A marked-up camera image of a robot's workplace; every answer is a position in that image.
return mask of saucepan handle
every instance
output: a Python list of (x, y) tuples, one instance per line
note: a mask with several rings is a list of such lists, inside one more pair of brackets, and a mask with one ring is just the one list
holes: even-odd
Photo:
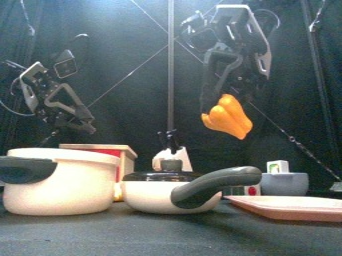
[(57, 163), (51, 159), (0, 156), (0, 180), (8, 184), (30, 184), (47, 179)]
[(232, 167), (211, 172), (193, 181), (175, 187), (171, 202), (184, 209), (201, 206), (226, 186), (251, 186), (260, 182), (262, 172), (256, 167)]

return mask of black table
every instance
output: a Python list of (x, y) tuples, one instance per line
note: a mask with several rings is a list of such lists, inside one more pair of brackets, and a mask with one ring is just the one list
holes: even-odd
[(275, 221), (222, 200), (203, 214), (0, 217), (0, 255), (342, 255), (342, 223)]

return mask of small cup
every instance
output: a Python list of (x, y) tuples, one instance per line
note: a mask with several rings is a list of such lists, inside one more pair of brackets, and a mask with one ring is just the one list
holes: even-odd
[(263, 173), (262, 195), (304, 196), (308, 190), (307, 173)]

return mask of pink tray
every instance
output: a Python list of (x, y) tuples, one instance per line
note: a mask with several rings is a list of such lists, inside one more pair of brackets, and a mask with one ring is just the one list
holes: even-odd
[(278, 220), (342, 222), (342, 200), (296, 196), (227, 196), (240, 208)]

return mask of black backdrop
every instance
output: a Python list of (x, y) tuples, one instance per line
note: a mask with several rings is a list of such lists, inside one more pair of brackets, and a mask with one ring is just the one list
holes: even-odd
[[(59, 143), (127, 144), (139, 157), (136, 171), (151, 169), (151, 159), (160, 151), (157, 131), (167, 130), (168, 92), (168, 2), (165, 0), (24, 1), (28, 29), (20, 1), (0, 3), (0, 60), (10, 59), (28, 66), (34, 61), (49, 65), (53, 52), (77, 34), (87, 33), (89, 44), (77, 41), (72, 52), (79, 73), (67, 79), (96, 118), (96, 133), (73, 131), (52, 138)], [(175, 35), (180, 22), (195, 10), (212, 13), (215, 4), (243, 1), (175, 1)], [(272, 51), (271, 79), (252, 105), (340, 176), (340, 155), (331, 150), (324, 107), (331, 112), (336, 149), (342, 138), (342, 38), (340, 1), (327, 1), (318, 35), (318, 51), (328, 104), (322, 106), (303, 18), (306, 1), (244, 1), (252, 9), (268, 8), (280, 18), (280, 27), (270, 35)], [(310, 1), (314, 13), (320, 1)], [(287, 160), (294, 172), (307, 172), (310, 188), (327, 189), (334, 181), (316, 162), (250, 104), (244, 105), (254, 129), (239, 141), (227, 134), (207, 130), (199, 118), (203, 55), (175, 41), (173, 128), (187, 147), (193, 170), (201, 173), (235, 165), (255, 165), (266, 171), (266, 162)], [(10, 79), (1, 77), (1, 101), (26, 112), (22, 100), (9, 94)], [(4, 108), (1, 113), (1, 154), (9, 148), (32, 147), (49, 135), (51, 127), (34, 117), (18, 117)]]

